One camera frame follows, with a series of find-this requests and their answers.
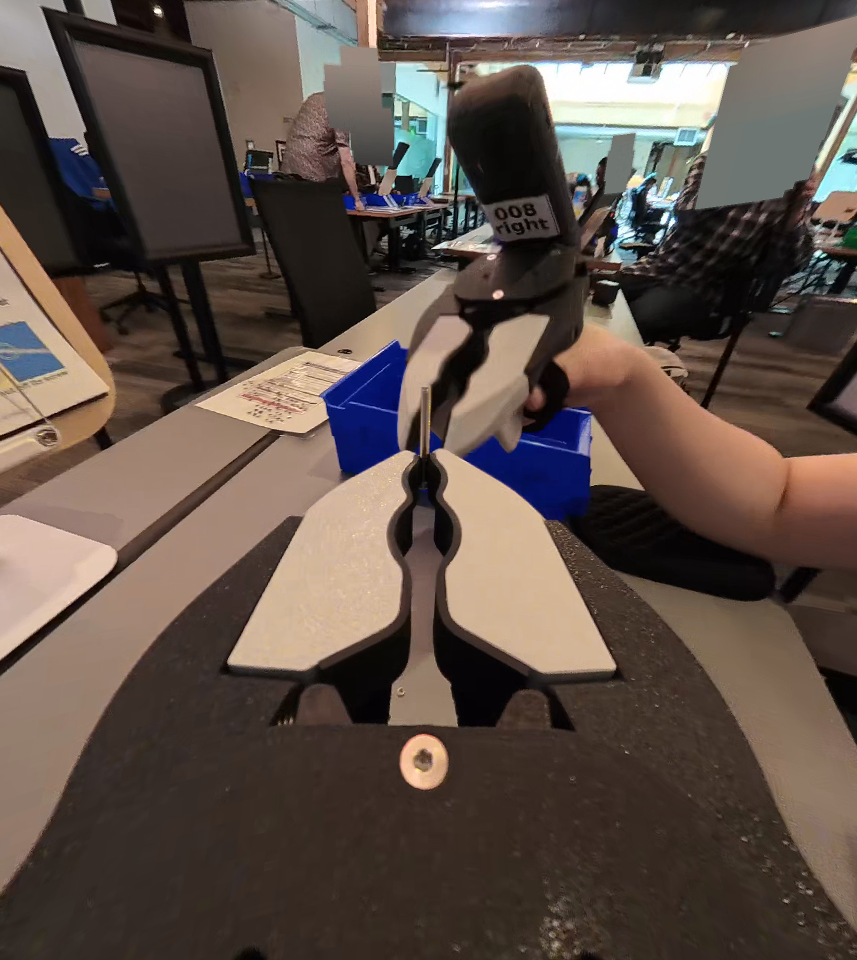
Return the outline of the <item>black office chair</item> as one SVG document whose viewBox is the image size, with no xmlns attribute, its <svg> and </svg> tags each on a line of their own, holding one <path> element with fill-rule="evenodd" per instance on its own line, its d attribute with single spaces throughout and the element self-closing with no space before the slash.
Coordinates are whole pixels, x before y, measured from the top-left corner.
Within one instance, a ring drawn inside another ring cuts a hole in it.
<svg viewBox="0 0 857 960">
<path fill-rule="evenodd" d="M 325 346 L 377 311 L 339 186 L 256 178 L 251 192 L 306 348 Z"/>
</svg>

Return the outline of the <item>printed paper sheet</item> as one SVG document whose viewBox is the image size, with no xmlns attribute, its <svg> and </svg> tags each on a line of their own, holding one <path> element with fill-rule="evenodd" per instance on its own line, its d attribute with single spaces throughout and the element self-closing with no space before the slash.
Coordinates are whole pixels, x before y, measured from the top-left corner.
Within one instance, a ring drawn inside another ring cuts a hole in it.
<svg viewBox="0 0 857 960">
<path fill-rule="evenodd" d="M 304 436 L 329 419 L 326 391 L 360 366 L 361 361 L 347 356 L 306 351 L 207 396 L 197 406 L 249 426 Z"/>
</svg>

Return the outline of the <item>wooden instruction board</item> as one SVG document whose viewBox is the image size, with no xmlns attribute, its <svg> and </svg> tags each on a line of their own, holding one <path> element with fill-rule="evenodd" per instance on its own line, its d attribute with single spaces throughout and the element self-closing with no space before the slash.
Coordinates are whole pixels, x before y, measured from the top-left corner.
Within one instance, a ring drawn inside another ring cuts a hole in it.
<svg viewBox="0 0 857 960">
<path fill-rule="evenodd" d="M 105 358 L 0 204 L 0 478 L 93 438 L 115 405 Z"/>
</svg>

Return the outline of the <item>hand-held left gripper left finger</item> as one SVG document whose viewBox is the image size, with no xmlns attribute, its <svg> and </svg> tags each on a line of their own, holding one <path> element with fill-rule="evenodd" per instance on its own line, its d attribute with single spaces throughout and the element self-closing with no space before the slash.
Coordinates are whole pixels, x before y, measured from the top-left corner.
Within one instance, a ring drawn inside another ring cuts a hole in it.
<svg viewBox="0 0 857 960">
<path fill-rule="evenodd" d="M 239 676 L 335 688 L 356 724 L 386 725 L 411 654 L 412 515 L 422 459 L 402 451 L 302 517 L 226 661 Z"/>
</svg>

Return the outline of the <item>white board stand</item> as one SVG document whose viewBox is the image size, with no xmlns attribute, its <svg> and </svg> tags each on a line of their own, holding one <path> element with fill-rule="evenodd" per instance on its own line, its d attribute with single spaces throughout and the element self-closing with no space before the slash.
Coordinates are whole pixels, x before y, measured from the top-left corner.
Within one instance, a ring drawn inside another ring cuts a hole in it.
<svg viewBox="0 0 857 960">
<path fill-rule="evenodd" d="M 0 665 L 115 568 L 110 546 L 0 514 Z"/>
</svg>

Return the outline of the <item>person's right forearm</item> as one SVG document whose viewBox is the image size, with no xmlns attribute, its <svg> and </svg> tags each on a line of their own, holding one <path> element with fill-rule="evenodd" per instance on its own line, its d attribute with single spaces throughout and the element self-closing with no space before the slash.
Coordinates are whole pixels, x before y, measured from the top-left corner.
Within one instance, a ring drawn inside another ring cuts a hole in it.
<svg viewBox="0 0 857 960">
<path fill-rule="evenodd" d="M 857 572 L 857 453 L 786 458 L 703 409 L 651 359 L 591 411 L 663 510 L 784 565 Z"/>
</svg>

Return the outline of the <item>black wrist rest pad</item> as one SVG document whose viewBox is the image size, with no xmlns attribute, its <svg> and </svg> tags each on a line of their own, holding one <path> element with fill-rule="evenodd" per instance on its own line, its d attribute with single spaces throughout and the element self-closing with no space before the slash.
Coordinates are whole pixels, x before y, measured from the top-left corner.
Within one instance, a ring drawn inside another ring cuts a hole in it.
<svg viewBox="0 0 857 960">
<path fill-rule="evenodd" d="M 569 527 L 609 568 L 646 581 L 739 602 L 775 588 L 771 563 L 694 533 L 641 489 L 592 486 Z"/>
</svg>

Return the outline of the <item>grey waste bin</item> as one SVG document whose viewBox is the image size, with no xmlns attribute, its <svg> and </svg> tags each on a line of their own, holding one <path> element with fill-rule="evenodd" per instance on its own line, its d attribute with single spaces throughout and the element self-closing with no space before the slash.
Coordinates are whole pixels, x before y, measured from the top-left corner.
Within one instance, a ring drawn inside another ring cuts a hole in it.
<svg viewBox="0 0 857 960">
<path fill-rule="evenodd" d="M 842 355 L 857 335 L 857 297 L 806 294 L 791 313 L 784 342 L 804 353 Z"/>
</svg>

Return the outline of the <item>person's right hand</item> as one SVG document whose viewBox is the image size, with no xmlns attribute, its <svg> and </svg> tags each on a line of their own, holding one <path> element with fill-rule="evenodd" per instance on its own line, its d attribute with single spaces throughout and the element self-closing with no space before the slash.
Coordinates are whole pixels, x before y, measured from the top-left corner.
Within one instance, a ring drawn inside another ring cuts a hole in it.
<svg viewBox="0 0 857 960">
<path fill-rule="evenodd" d="M 521 408 L 522 430 L 543 429 L 563 409 L 601 408 L 626 385 L 639 362 L 651 357 L 596 323 L 583 326 L 579 337 L 555 355 L 533 382 Z"/>
</svg>

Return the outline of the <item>black framed easel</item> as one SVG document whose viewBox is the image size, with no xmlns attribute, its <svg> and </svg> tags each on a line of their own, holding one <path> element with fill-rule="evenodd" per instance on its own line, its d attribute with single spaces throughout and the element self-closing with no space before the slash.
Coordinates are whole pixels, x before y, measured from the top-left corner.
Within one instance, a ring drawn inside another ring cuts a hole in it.
<svg viewBox="0 0 857 960">
<path fill-rule="evenodd" d="M 231 378 L 202 263 L 255 253 L 215 60 L 79 13 L 42 13 L 134 258 L 168 308 L 188 375 L 161 397 L 170 414 Z"/>
<path fill-rule="evenodd" d="M 72 198 L 27 74 L 0 66 L 0 205 L 53 278 L 91 265 Z"/>
</svg>

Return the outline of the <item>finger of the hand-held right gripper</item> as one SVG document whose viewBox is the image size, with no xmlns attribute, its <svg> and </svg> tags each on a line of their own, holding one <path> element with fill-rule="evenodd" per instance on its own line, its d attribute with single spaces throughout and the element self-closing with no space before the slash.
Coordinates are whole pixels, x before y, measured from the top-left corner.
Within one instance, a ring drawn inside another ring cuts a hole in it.
<svg viewBox="0 0 857 960">
<path fill-rule="evenodd" d="M 429 422 L 445 440 L 456 404 L 485 358 L 485 334 L 457 315 L 424 315 L 411 333 L 398 400 L 398 446 L 418 451 L 422 392 L 429 391 Z"/>
<path fill-rule="evenodd" d="M 528 313 L 492 328 L 481 364 L 448 414 L 444 450 L 463 457 L 490 439 L 505 451 L 517 448 L 532 390 L 527 369 L 550 322 Z"/>
</svg>

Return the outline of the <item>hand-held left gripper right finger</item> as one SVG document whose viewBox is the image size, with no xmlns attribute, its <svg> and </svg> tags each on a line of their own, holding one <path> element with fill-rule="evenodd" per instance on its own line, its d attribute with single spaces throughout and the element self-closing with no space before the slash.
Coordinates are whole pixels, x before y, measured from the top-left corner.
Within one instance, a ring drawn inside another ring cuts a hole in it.
<svg viewBox="0 0 857 960">
<path fill-rule="evenodd" d="M 618 666 L 542 514 L 454 453 L 428 463 L 440 555 L 433 653 L 459 726 L 495 726 L 519 692 L 608 682 Z"/>
</svg>

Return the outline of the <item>steel bolt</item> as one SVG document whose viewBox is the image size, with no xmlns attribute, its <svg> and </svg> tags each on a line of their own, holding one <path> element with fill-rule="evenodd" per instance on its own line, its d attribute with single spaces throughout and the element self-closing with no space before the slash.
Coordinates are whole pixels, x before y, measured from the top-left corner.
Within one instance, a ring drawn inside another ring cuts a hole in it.
<svg viewBox="0 0 857 960">
<path fill-rule="evenodd" d="M 420 468 L 420 496 L 429 495 L 430 465 L 432 454 L 432 388 L 424 386 L 420 392 L 418 453 Z"/>
</svg>

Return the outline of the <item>blue plastic bin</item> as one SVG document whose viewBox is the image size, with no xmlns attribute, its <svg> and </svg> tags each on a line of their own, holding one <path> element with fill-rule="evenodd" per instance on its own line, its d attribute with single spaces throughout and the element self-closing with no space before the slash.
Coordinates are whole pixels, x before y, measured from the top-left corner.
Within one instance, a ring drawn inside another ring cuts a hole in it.
<svg viewBox="0 0 857 960">
<path fill-rule="evenodd" d="M 323 393 L 344 474 L 360 474 L 400 451 L 397 414 L 407 353 L 398 341 L 389 342 Z M 564 409 L 541 430 L 523 433 L 513 451 L 490 438 L 466 460 L 545 519 L 568 522 L 589 506 L 591 424 L 588 410 Z"/>
</svg>

